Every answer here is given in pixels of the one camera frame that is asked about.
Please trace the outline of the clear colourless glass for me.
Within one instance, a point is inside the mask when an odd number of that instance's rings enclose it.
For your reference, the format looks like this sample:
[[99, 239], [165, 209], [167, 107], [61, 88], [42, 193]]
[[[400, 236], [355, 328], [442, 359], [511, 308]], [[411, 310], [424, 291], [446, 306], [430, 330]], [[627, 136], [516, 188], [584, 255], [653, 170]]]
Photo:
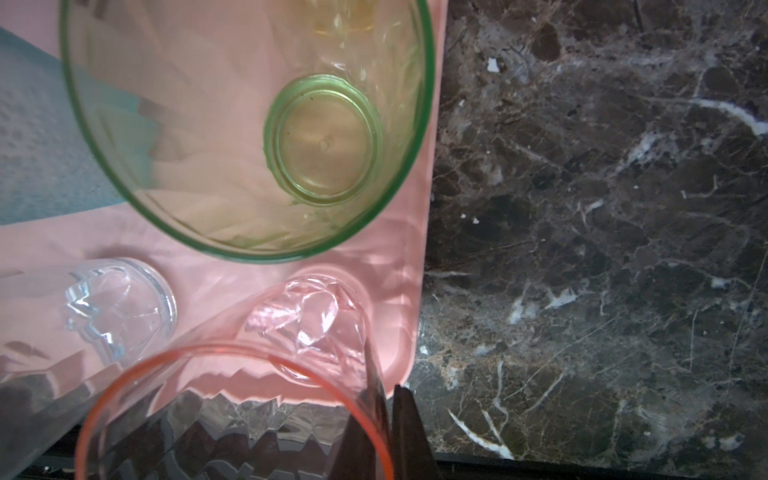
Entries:
[[61, 439], [121, 373], [177, 324], [169, 283], [132, 258], [1, 277], [1, 476]]

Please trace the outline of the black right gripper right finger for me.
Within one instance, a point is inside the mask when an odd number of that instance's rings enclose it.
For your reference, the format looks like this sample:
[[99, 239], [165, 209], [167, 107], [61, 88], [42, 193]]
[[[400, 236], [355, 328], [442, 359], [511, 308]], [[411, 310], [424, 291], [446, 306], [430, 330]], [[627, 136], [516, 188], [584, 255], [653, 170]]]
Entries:
[[400, 385], [395, 386], [393, 395], [391, 455], [396, 479], [441, 478], [414, 396]]

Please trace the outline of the green glass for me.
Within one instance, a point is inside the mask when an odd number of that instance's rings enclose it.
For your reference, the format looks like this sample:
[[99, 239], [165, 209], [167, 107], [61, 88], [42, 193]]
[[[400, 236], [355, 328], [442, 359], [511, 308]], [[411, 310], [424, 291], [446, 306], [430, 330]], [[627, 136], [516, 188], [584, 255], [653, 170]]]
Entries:
[[425, 1], [63, 1], [80, 132], [120, 195], [177, 241], [256, 264], [371, 223], [432, 113]]

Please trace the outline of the frosted teal glass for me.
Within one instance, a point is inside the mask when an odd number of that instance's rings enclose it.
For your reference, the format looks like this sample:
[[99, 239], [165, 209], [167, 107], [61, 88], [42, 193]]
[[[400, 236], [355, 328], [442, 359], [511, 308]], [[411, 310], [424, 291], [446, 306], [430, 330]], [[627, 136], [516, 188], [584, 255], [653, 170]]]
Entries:
[[1, 223], [124, 202], [71, 110], [60, 62], [1, 31]]

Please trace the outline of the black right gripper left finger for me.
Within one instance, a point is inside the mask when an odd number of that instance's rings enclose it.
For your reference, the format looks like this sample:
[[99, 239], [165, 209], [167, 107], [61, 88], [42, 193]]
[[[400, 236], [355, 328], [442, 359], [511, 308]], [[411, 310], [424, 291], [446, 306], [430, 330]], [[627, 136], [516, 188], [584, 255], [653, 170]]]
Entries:
[[339, 442], [328, 479], [389, 479], [390, 439], [386, 397], [376, 352], [365, 342], [365, 387]]

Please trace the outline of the pink clear glass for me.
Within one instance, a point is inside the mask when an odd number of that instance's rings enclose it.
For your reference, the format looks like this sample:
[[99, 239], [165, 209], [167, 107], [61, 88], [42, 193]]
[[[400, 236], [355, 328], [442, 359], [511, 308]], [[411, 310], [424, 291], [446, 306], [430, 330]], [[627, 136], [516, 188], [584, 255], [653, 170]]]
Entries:
[[108, 387], [82, 427], [75, 475], [328, 479], [365, 387], [366, 341], [378, 360], [351, 283], [308, 274], [251, 296]]

